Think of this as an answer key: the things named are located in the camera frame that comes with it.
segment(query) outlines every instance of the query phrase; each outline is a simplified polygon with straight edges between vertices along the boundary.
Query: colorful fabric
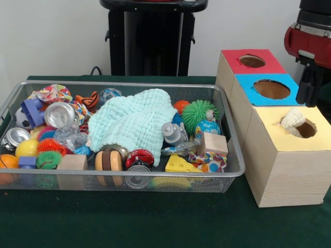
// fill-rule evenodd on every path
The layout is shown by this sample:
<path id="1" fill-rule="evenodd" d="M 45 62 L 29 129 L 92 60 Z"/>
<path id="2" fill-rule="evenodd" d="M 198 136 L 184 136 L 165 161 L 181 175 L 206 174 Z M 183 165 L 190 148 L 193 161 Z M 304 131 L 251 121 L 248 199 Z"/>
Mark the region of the colorful fabric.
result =
<path id="1" fill-rule="evenodd" d="M 205 173 L 224 173 L 224 168 L 227 166 L 227 158 L 215 152 L 205 152 L 202 156 L 198 156 L 191 151 L 189 152 L 189 162 Z"/>
<path id="2" fill-rule="evenodd" d="M 28 99 L 39 98 L 45 103 L 53 102 L 70 102 L 72 101 L 72 96 L 69 89 L 61 84 L 52 84 L 45 87 L 42 90 L 34 91 L 28 97 Z"/>

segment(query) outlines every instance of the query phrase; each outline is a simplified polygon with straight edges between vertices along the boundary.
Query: wire mesh basket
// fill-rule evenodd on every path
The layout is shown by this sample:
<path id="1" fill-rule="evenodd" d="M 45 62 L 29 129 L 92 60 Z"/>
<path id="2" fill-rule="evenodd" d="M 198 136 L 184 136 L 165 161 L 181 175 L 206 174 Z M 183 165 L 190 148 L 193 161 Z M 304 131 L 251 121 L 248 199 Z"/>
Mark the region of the wire mesh basket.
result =
<path id="1" fill-rule="evenodd" d="M 224 173 L 169 173 L 165 166 L 169 157 L 161 156 L 158 167 L 151 172 L 96 171 L 94 159 L 89 160 L 88 170 L 0 169 L 0 189 L 18 190 L 85 190 L 85 191 L 155 191 L 155 192 L 221 192 L 224 193 L 235 177 L 245 172 L 245 164 L 226 96 L 215 85 L 178 85 L 106 82 L 56 82 L 27 81 L 18 84 L 0 109 L 0 137 L 15 126 L 15 112 L 34 90 L 50 84 L 62 84 L 71 94 L 89 96 L 93 91 L 116 88 L 123 96 L 135 95 L 151 88 L 166 91 L 174 104 L 179 100 L 189 102 L 208 100 L 219 112 L 218 120 L 228 141 L 229 154 Z M 8 153 L 1 148 L 1 154 Z M 116 186 L 114 180 L 123 184 Z"/>

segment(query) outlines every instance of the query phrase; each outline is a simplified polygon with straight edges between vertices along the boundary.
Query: orange ball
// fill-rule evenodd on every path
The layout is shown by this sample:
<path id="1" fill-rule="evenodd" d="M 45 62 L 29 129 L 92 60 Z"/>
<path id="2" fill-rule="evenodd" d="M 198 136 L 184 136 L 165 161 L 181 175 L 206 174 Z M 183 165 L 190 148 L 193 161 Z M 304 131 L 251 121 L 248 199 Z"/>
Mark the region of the orange ball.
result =
<path id="1" fill-rule="evenodd" d="M 188 101 L 181 100 L 181 101 L 178 101 L 174 104 L 174 108 L 177 109 L 178 113 L 181 115 L 184 108 L 189 104 L 190 103 Z"/>
<path id="2" fill-rule="evenodd" d="M 0 155 L 0 168 L 18 169 L 19 160 L 13 155 L 9 155 L 9 154 Z M 17 178 L 18 178 L 18 174 L 0 173 L 0 184 L 12 183 Z"/>

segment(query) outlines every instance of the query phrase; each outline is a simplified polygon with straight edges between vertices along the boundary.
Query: blue toy block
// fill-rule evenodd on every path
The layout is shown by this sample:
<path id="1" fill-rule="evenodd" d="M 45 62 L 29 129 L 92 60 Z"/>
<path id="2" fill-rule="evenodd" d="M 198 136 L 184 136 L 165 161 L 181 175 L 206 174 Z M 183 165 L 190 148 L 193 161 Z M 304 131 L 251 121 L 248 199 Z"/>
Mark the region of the blue toy block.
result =
<path id="1" fill-rule="evenodd" d="M 44 123 L 44 111 L 39 111 L 43 106 L 43 102 L 39 99 L 27 99 L 21 103 L 23 112 L 32 128 L 38 127 Z"/>
<path id="2" fill-rule="evenodd" d="M 36 157 L 24 157 L 19 158 L 19 168 L 20 169 L 35 169 L 37 163 Z"/>

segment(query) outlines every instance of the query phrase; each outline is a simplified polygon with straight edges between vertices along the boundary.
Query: red ball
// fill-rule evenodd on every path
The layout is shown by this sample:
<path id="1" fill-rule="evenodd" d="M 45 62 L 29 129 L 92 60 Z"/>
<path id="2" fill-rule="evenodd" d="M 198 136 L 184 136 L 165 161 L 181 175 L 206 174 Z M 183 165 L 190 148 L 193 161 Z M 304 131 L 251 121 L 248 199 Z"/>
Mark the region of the red ball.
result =
<path id="1" fill-rule="evenodd" d="M 189 105 L 190 103 L 188 101 L 178 101 L 174 104 L 174 108 L 178 110 L 178 113 L 181 115 L 184 108 Z"/>

